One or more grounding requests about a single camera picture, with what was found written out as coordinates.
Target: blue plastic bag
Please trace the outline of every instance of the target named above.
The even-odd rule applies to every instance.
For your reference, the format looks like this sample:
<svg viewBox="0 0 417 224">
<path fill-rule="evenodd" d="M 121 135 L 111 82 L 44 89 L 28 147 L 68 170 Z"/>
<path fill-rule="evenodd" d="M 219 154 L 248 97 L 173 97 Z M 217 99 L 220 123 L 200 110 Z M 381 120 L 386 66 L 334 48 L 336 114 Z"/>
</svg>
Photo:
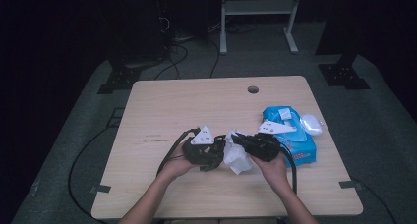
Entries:
<svg viewBox="0 0 417 224">
<path fill-rule="evenodd" d="M 291 119 L 282 120 L 279 110 L 289 109 Z M 296 166 L 316 162 L 316 144 L 311 135 L 304 131 L 301 125 L 300 115 L 291 106 L 271 106 L 267 107 L 263 112 L 264 120 L 273 121 L 279 124 L 291 125 L 296 127 L 297 131 L 292 133 L 275 134 L 274 136 L 284 144 L 291 152 Z M 286 166 L 291 165 L 285 159 Z"/>
</svg>

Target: gray carpet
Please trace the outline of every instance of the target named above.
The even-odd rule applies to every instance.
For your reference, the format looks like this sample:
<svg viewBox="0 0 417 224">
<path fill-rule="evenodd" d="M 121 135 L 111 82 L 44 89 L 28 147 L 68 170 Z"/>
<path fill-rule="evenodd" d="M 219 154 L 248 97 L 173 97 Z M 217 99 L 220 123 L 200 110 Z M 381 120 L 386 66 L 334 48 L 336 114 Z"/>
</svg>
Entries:
<svg viewBox="0 0 417 224">
<path fill-rule="evenodd" d="M 295 24 L 293 35 L 300 50 L 297 55 L 290 53 L 280 24 L 259 25 L 244 35 L 228 34 L 228 53 L 219 57 L 212 77 L 304 76 L 349 174 L 378 194 L 397 223 L 416 223 L 416 123 L 384 83 L 378 69 L 361 56 L 353 67 L 371 89 L 346 90 L 342 86 L 327 85 L 318 65 L 335 63 L 339 56 L 315 56 L 323 27 L 323 23 Z M 218 46 L 218 33 L 209 39 Z M 209 41 L 194 40 L 181 46 L 187 48 L 188 56 L 177 65 L 179 77 L 208 78 L 217 57 L 214 45 Z M 172 47 L 171 52 L 173 61 L 181 59 L 185 53 L 178 47 Z M 153 80 L 169 65 L 165 61 L 144 70 L 141 80 Z M 67 182 L 79 152 L 106 127 L 113 109 L 124 107 L 128 100 L 129 90 L 96 94 L 110 72 L 107 62 L 97 66 L 13 223 L 97 223 L 72 202 Z M 177 72 L 171 68 L 159 78 L 176 79 Z M 90 189 L 100 182 L 116 133 L 116 128 L 104 131 L 89 143 L 74 166 L 71 188 L 75 199 L 88 212 L 94 201 Z M 318 217 L 319 221 L 392 223 L 369 190 L 358 191 L 358 194 L 364 205 L 362 214 Z"/>
</svg>

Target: white paper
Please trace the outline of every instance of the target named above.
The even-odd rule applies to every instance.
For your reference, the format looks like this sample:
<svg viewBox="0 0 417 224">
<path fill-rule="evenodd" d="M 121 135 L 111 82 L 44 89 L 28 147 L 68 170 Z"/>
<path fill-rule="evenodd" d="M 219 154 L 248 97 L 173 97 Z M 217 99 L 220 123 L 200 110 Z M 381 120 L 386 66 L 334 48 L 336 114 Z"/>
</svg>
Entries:
<svg viewBox="0 0 417 224">
<path fill-rule="evenodd" d="M 236 130 L 232 130 L 226 135 L 226 146 L 224 148 L 223 162 L 229 166 L 236 175 L 239 175 L 239 173 L 243 171 L 250 170 L 253 164 L 252 160 L 249 158 L 242 145 L 233 142 L 231 135 L 236 135 L 236 133 L 247 135 L 242 132 L 236 132 Z"/>
</svg>

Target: black cable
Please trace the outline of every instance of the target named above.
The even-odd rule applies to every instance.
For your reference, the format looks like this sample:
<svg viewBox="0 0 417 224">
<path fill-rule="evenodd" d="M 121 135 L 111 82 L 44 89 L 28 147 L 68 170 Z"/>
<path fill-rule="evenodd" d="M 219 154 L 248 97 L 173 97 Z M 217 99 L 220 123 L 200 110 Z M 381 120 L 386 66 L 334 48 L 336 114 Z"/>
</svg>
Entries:
<svg viewBox="0 0 417 224">
<path fill-rule="evenodd" d="M 162 171 L 163 167 L 165 166 L 166 162 L 168 162 L 171 159 L 171 155 L 174 152 L 175 148 L 178 147 L 180 142 L 189 134 L 194 133 L 195 135 L 198 133 L 198 129 L 190 129 L 187 132 L 184 132 L 181 134 L 181 136 L 174 142 L 172 147 L 169 149 L 168 153 L 166 153 L 165 157 L 162 159 L 162 162 L 159 165 L 159 168 L 157 169 L 156 176 Z"/>
<path fill-rule="evenodd" d="M 280 151 L 285 155 L 288 159 L 289 163 L 291 164 L 291 174 L 292 174 L 292 190 L 295 194 L 297 194 L 297 166 L 295 166 L 294 159 L 292 158 L 291 151 L 288 149 L 285 144 L 281 144 L 282 147 Z"/>
<path fill-rule="evenodd" d="M 212 78 L 212 74 L 214 73 L 215 67 L 217 67 L 218 59 L 220 58 L 220 50 L 218 49 L 218 46 L 214 43 L 214 41 L 210 40 L 212 45 L 215 47 L 215 51 L 217 52 L 217 58 L 215 59 L 214 66 L 211 69 L 211 73 L 209 74 L 209 77 Z"/>
<path fill-rule="evenodd" d="M 110 126 L 107 126 L 107 127 L 105 127 L 103 130 L 101 130 L 98 134 L 96 134 L 94 137 L 92 137 L 85 145 L 84 145 L 84 147 L 82 148 L 82 150 L 77 154 L 77 157 L 76 157 L 76 159 L 73 161 L 73 164 L 72 164 L 72 166 L 71 166 L 71 169 L 70 169 L 70 173 L 69 173 L 69 175 L 68 175 L 68 182 L 67 182 L 67 186 L 68 186 L 68 192 L 69 192 L 69 194 L 70 194 L 70 198 L 71 198 L 71 200 L 73 201 L 73 203 L 76 205 L 76 207 L 80 210 L 80 211 L 82 211 L 85 215 L 87 215 L 88 217 L 90 217 L 90 218 L 92 218 L 92 219 L 94 219 L 94 220 L 96 220 L 97 222 L 99 222 L 99 223 L 104 223 L 104 224 L 107 224 L 106 222 L 104 222 L 104 221 L 102 221 L 102 220 L 98 220 L 98 219 L 96 219 L 96 218 L 94 218 L 89 212 L 87 212 L 85 209 L 83 209 L 81 206 L 80 206 L 80 204 L 77 202 L 77 200 L 76 200 L 76 198 L 74 197 L 74 194 L 73 194 L 73 191 L 72 191 L 72 189 L 71 189 L 71 179 L 72 179 L 72 175 L 73 175 L 73 171 L 74 171 L 74 167 L 76 166 L 76 164 L 77 164 L 77 161 L 78 161 L 78 159 L 80 158 L 80 156 L 83 154 L 83 152 L 86 150 L 86 148 L 88 148 L 89 147 L 89 145 L 95 140 L 95 139 L 97 139 L 100 135 L 102 135 L 103 133 L 105 133 L 108 129 L 110 129 L 110 128 L 114 128 L 114 126 L 116 126 L 116 125 L 118 125 L 120 123 L 120 121 L 118 121 L 118 122 L 116 122 L 116 123 L 113 123 L 113 124 L 111 124 Z"/>
<path fill-rule="evenodd" d="M 372 195 L 374 195 L 374 197 L 380 202 L 380 204 L 384 207 L 384 209 L 387 211 L 390 219 L 392 220 L 392 223 L 396 224 L 396 220 L 395 217 L 393 216 L 391 210 L 389 209 L 389 207 L 387 206 L 387 204 L 383 201 L 383 199 L 377 195 L 377 193 L 375 193 L 370 187 L 368 187 L 365 183 L 363 183 L 362 181 L 360 181 L 359 179 L 354 178 L 353 176 L 350 176 L 350 178 L 352 180 L 354 180 L 355 182 L 359 183 L 360 185 L 362 185 L 362 187 L 364 187 L 366 190 L 368 190 Z"/>
<path fill-rule="evenodd" d="M 179 63 L 181 63 L 182 61 L 184 61 L 185 60 L 185 58 L 187 58 L 187 56 L 188 56 L 188 50 L 187 50 L 187 48 L 185 48 L 185 47 L 183 47 L 183 46 L 181 46 L 181 45 L 176 45 L 176 47 L 180 47 L 181 49 L 183 49 L 184 51 L 185 51 L 185 55 L 184 55 L 184 57 L 182 57 L 178 62 L 175 62 L 175 63 L 173 63 L 173 64 L 171 64 L 171 65 L 169 65 L 168 67 L 166 67 L 166 68 L 164 68 L 163 70 L 161 70 L 155 77 L 154 77 L 154 80 L 157 80 L 157 78 L 159 78 L 159 76 L 161 75 L 161 74 L 163 74 L 163 72 L 165 72 L 165 71 L 167 71 L 168 69 L 170 69 L 170 68 L 172 68 L 172 67 L 176 67 L 176 65 L 177 64 L 179 64 Z"/>
</svg>

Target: black cable on floor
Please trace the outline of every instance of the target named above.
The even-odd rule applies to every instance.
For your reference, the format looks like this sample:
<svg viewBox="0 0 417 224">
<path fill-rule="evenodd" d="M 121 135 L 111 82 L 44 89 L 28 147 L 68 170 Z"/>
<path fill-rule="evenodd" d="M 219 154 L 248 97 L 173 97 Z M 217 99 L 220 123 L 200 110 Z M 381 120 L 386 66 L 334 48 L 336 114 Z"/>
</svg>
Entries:
<svg viewBox="0 0 417 224">
<path fill-rule="evenodd" d="M 211 73 L 209 74 L 209 77 L 212 78 L 212 74 L 214 73 L 215 67 L 217 67 L 218 59 L 220 58 L 220 50 L 218 49 L 218 46 L 214 43 L 214 41 L 210 40 L 212 45 L 214 45 L 215 51 L 217 52 L 217 58 L 215 59 L 214 66 L 211 69 Z"/>
<path fill-rule="evenodd" d="M 370 187 L 368 187 L 365 183 L 363 183 L 362 181 L 360 181 L 359 179 L 356 179 L 352 176 L 350 176 L 350 178 L 352 180 L 354 180 L 355 182 L 359 183 L 360 185 L 362 185 L 362 187 L 364 187 L 366 190 L 368 190 L 379 202 L 380 204 L 384 207 L 384 209 L 387 211 L 389 217 L 392 220 L 392 223 L 396 224 L 396 220 L 395 217 L 393 216 L 391 210 L 389 209 L 389 207 L 387 206 L 387 204 L 383 201 L 383 199 L 377 195 L 377 193 L 375 193 Z"/>
<path fill-rule="evenodd" d="M 105 127 L 103 130 L 101 130 L 98 134 L 96 134 L 94 137 L 92 137 L 85 145 L 84 145 L 84 147 L 82 148 L 82 150 L 77 154 L 77 157 L 76 157 L 76 159 L 73 161 L 73 164 L 72 164 L 72 166 L 71 166 L 71 169 L 70 169 L 70 173 L 69 173 L 69 175 L 68 175 L 68 182 L 67 182 L 67 185 L 68 185 L 68 192 L 69 192 L 69 194 L 70 194 L 70 198 L 71 198 L 71 200 L 73 201 L 73 203 L 76 205 L 76 207 L 81 211 L 81 212 L 83 212 L 85 215 L 87 215 L 88 217 L 90 217 L 90 218 L 92 218 L 92 219 L 94 219 L 94 220 L 96 220 L 97 222 L 99 222 L 99 223 L 103 223 L 103 224 L 107 224 L 106 222 L 104 222 L 104 221 L 102 221 L 102 220 L 98 220 L 98 219 L 96 219 L 96 218 L 94 218 L 89 212 L 87 212 L 85 209 L 83 209 L 81 206 L 80 206 L 80 204 L 77 202 L 77 200 L 76 200 L 76 198 L 74 197 L 74 194 L 73 194 L 73 191 L 72 191 L 72 189 L 71 189 L 71 179 L 72 179 L 72 175 L 73 175 L 73 171 L 74 171 L 74 167 L 76 166 L 76 164 L 77 164 L 77 161 L 78 161 L 78 159 L 80 158 L 80 156 L 83 154 L 83 152 L 86 150 L 86 148 L 88 148 L 89 147 L 89 145 L 95 140 L 95 139 L 97 139 L 99 136 L 101 136 L 103 133 L 105 133 L 108 129 L 110 129 L 110 128 L 116 128 L 115 126 L 116 125 L 118 125 L 120 123 L 120 121 L 117 121 L 117 122 L 115 122 L 115 123 L 113 123 L 113 124 L 111 124 L 111 125 L 107 125 L 107 127 Z"/>
<path fill-rule="evenodd" d="M 169 65 L 168 67 L 166 67 L 166 68 L 164 68 L 163 70 L 161 70 L 155 77 L 154 77 L 154 80 L 157 80 L 157 78 L 159 78 L 159 76 L 161 75 L 161 74 L 163 74 L 163 72 L 165 72 L 165 71 L 167 71 L 168 69 L 170 69 L 170 68 L 172 68 L 172 67 L 175 67 L 175 68 L 177 68 L 177 64 L 179 64 L 179 63 L 181 63 L 182 61 L 184 61 L 185 60 L 185 58 L 187 58 L 187 56 L 188 56 L 188 50 L 187 50 L 187 48 L 185 48 L 184 46 L 181 46 L 181 45 L 174 45 L 174 46 L 176 46 L 176 47 L 179 47 L 179 48 L 181 48 L 181 49 L 183 49 L 184 51 L 185 51 L 185 55 L 178 61 L 178 62 L 175 62 L 175 63 L 172 63 L 171 65 Z"/>
</svg>

